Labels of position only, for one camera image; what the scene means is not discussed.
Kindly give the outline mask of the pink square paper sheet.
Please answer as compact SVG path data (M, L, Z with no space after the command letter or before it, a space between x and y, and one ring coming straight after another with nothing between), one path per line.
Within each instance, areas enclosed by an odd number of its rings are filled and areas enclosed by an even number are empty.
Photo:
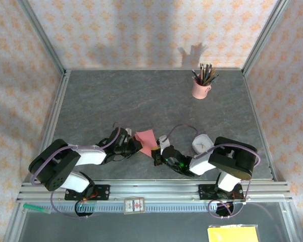
M146 130L143 132L136 132L135 135L138 135L142 142L142 149L140 150L140 152L142 152L143 154L151 157L151 149L157 147L157 142L155 139L155 135L153 130Z

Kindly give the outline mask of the small playing card box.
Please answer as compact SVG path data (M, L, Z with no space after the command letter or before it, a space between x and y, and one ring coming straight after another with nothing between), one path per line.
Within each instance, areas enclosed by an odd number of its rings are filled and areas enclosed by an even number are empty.
M145 212L144 198L126 198L124 199L124 214L139 214Z

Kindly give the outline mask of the pink pencil cup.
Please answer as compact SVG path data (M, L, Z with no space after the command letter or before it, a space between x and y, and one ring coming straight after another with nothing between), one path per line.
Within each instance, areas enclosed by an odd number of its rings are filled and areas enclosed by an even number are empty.
M196 80L194 80L191 94L196 99L204 99L207 97L208 92L211 90L211 88L211 85L202 86L198 84Z

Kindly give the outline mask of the yellow paper pack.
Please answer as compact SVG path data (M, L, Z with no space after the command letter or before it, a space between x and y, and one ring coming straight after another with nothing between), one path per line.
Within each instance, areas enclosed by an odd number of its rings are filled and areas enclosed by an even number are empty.
M260 242L255 226L220 226L208 228L209 242Z

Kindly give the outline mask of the yellow colored pencil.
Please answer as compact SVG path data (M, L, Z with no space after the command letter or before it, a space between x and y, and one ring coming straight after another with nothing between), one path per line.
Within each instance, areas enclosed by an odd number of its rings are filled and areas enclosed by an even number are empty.
M208 75L206 77L206 80L205 80L205 85L208 85L209 82L211 81L211 79L215 76L215 71L216 71L215 68L211 68L209 70L209 73L208 73Z

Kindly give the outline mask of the green marker pen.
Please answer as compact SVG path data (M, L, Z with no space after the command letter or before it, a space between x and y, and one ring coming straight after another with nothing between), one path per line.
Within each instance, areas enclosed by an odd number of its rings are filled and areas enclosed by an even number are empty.
M51 214L51 212L52 212L50 209L42 208L42 207L31 205L31 204L23 204L23 208L32 210L32 211L46 213L46 214Z

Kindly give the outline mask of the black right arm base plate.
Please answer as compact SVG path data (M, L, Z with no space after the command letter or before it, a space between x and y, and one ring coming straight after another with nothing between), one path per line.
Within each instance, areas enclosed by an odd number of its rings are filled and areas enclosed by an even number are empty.
M198 194L200 200L235 200L244 199L241 184L236 184L232 191L227 192L218 188L215 184L198 185Z

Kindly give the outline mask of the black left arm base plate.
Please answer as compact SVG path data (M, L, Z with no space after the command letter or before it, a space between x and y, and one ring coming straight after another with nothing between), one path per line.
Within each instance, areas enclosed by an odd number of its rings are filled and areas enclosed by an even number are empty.
M110 185L90 185L83 192L66 190L66 201L107 201L110 195Z

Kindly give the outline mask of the aluminium table side rail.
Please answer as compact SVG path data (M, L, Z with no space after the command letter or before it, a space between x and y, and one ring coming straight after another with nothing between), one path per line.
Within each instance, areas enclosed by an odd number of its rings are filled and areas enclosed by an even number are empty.
M257 124L258 130L259 130L260 139L261 139L262 146L263 146L263 151L265 153L265 158L266 158L266 161L268 163L270 173L272 175L272 180L274 182L277 182L277 181L279 181L278 174L277 174L276 167L275 167L275 164L274 164L274 161L273 161L273 157L272 157L272 154L270 152L269 145L268 145L268 142L267 142L267 139L266 139L266 136L265 136L265 132L264 132L264 129L263 129L263 126L262 126L262 122L261 122L261 119L260 119L260 116L259 116L259 112L258 112L258 109L256 107L256 102L255 102L255 100L253 98L253 95L251 93L249 84L248 84L247 79L246 79L245 72L243 70L241 70L241 73L242 73L242 76L243 76L243 80L244 80L244 84L245 84L247 93L249 95L249 100L250 100L250 103L251 103L251 107L252 107L252 110L254 112L256 124Z
M48 121L45 127L43 139L39 148L39 154L42 153L52 142L53 136L55 133L58 117L60 114L60 110L63 104L65 92L67 89L67 85L69 82L71 70L66 70L66 72L62 75L61 82L57 89L53 105L51 107L51 112L48 117Z

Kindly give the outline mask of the thin aluminium table rail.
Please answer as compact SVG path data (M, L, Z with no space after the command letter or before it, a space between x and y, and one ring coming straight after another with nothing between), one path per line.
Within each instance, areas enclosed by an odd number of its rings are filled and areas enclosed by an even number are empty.
M217 71L242 71L241 68L236 68L236 67L215 67ZM69 68L65 69L65 72L71 72L71 71L191 71L191 70L199 70L199 68L85 68L85 69L80 69L80 68Z

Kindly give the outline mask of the lower aluminium frame bar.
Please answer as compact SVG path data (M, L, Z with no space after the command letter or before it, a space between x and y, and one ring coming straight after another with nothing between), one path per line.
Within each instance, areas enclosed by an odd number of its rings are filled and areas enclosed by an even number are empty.
M279 202L287 235L290 242L300 242L298 219L295 205L292 201Z
M3 242L18 242L24 226L27 210L23 207L24 203L17 202L7 227Z

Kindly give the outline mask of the aluminium frame post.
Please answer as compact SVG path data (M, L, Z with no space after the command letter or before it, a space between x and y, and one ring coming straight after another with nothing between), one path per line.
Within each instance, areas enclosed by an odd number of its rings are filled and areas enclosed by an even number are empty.
M283 14L287 8L287 5L289 4L290 1L291 0L277 0L260 35L258 36L258 38L255 42L255 45L253 46L248 58L246 59L243 68L241 69L244 77L246 77L250 73L256 60L260 56L262 50L264 49L269 38L271 37L271 34L273 33L274 29L280 22Z
M64 75L66 70L61 63L56 51L54 50L53 45L51 44L48 36L45 33L43 26L41 25L35 11L33 10L29 0L17 0L18 4L22 8L24 14L30 21L33 30L36 32L38 38L44 46L49 57L52 59L54 66L57 68L60 74Z

